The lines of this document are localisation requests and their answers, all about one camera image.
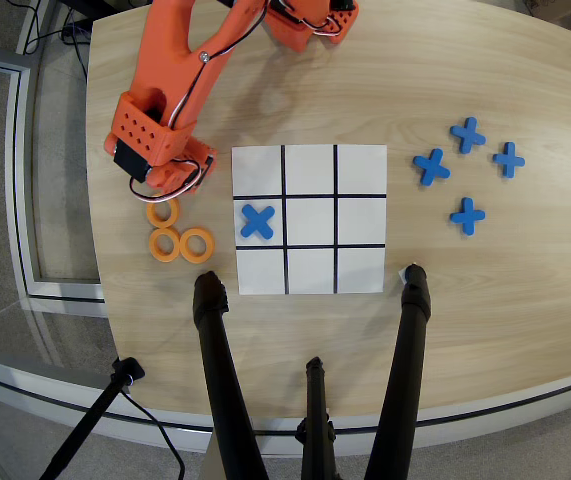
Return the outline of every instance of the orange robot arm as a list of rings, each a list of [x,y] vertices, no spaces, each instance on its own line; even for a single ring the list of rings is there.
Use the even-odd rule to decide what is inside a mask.
[[[161,202],[195,191],[213,169],[216,151],[192,132],[229,53],[266,15],[274,36],[294,50],[304,49],[312,34],[338,43],[358,10],[352,0],[336,1],[347,4],[335,11],[330,0],[236,0],[218,32],[191,51],[195,0],[155,0],[134,80],[119,99],[105,141],[105,150],[132,177],[132,192],[144,201]],[[136,193],[134,180],[160,189],[161,195]]]

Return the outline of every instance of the wooden table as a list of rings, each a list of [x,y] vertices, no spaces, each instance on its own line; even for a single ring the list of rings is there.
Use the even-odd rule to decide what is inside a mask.
[[[204,226],[217,242],[213,258],[196,266],[152,258],[144,205],[102,147],[146,14],[95,23],[87,94],[96,255],[118,352],[147,372],[136,399],[209,412],[191,313],[194,280],[209,269],[229,292],[225,323],[250,415],[304,416],[305,363],[315,355],[333,415],[379,412],[398,328],[397,272],[412,261],[428,273],[433,308],[421,407],[571,375],[571,32],[459,0],[362,0],[344,44],[313,39],[301,55],[257,29],[234,52],[196,128],[220,152],[199,193],[181,197],[179,232]],[[225,14],[198,0],[193,48]],[[449,127],[472,115],[488,142],[462,156]],[[527,162],[509,181],[491,162],[505,141]],[[384,294],[238,295],[231,147],[296,143],[387,144]],[[412,158],[435,147],[452,177],[419,188]],[[470,238],[448,222],[463,196],[487,212]]]

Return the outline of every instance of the blue x piece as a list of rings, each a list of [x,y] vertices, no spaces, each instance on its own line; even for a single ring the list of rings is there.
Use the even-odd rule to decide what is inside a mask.
[[[514,178],[516,167],[524,167],[525,159],[516,156],[516,145],[513,142],[507,142],[503,152],[494,155],[494,162],[503,165],[505,178]]]
[[[247,217],[247,224],[241,229],[243,238],[249,237],[252,233],[260,233],[265,240],[274,236],[274,230],[267,224],[267,221],[274,216],[274,207],[265,207],[258,213],[251,205],[243,207],[243,215]]]
[[[468,154],[472,151],[474,145],[485,145],[487,139],[480,133],[476,133],[478,121],[474,117],[469,117],[465,120],[465,127],[454,125],[450,132],[455,137],[461,139],[459,151],[463,154]]]
[[[432,150],[429,158],[421,156],[414,157],[414,165],[423,169],[423,176],[421,177],[422,185],[429,187],[434,183],[436,177],[449,178],[451,172],[441,165],[441,160],[443,160],[443,151],[440,148]]]
[[[474,235],[474,222],[485,220],[485,212],[474,210],[474,200],[469,197],[463,198],[461,204],[462,212],[452,213],[449,218],[452,223],[463,225],[465,235]]]

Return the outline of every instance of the gray floor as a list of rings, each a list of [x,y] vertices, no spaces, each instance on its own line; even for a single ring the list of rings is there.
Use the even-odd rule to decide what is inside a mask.
[[[484,0],[526,13],[520,0]],[[65,10],[56,15],[56,28]],[[13,51],[25,11],[0,0],[0,48]],[[562,25],[571,29],[571,17]],[[41,274],[98,279],[85,169],[85,82],[73,47],[44,42],[34,123],[34,207]],[[80,47],[87,65],[88,48]],[[8,248],[4,201],[4,135],[8,80],[0,74],[0,354],[67,369],[107,374],[116,349],[107,320],[32,314],[18,297]],[[0,470],[4,478],[37,478],[69,428],[0,403]],[[197,478],[202,457],[186,454]],[[345,479],[362,478],[367,458],[339,458]],[[300,476],[300,460],[266,461],[270,478]],[[93,435],[61,478],[175,478],[169,451]],[[414,452],[410,478],[571,480],[571,411],[532,424]]]
[[[38,478],[70,428],[0,403],[4,478]],[[182,452],[186,479],[198,478],[203,455]],[[339,457],[344,480],[362,479],[366,456]],[[300,459],[265,459],[271,480],[300,478]],[[91,435],[61,479],[175,479],[166,448]],[[571,480],[571,410],[500,433],[414,450],[410,480]]]

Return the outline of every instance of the black pole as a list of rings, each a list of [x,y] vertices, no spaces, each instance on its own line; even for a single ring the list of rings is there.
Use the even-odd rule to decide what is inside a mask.
[[[337,480],[334,457],[334,426],[329,421],[325,403],[325,371],[318,357],[312,358],[307,369],[307,417],[296,430],[296,439],[303,444],[302,480]]]
[[[63,442],[58,452],[54,454],[47,469],[43,475],[41,475],[40,480],[54,480],[57,478],[61,472],[65,470],[67,465],[69,465],[69,462],[74,458],[78,449],[81,448],[85,439],[92,433],[93,428],[112,404],[121,389],[145,376],[145,372],[133,358],[126,358],[122,362],[117,360],[112,366],[115,370],[111,377],[112,381],[96,399],[85,416],[81,418],[81,421],[78,422],[78,425],[76,425],[72,433],[69,434],[69,437]]]
[[[394,361],[365,480],[405,480],[409,471],[431,301],[425,270],[410,265],[405,278]]]
[[[216,274],[208,272],[198,277],[194,323],[225,476],[227,480],[267,480],[227,343],[223,313],[228,311],[225,287]]]

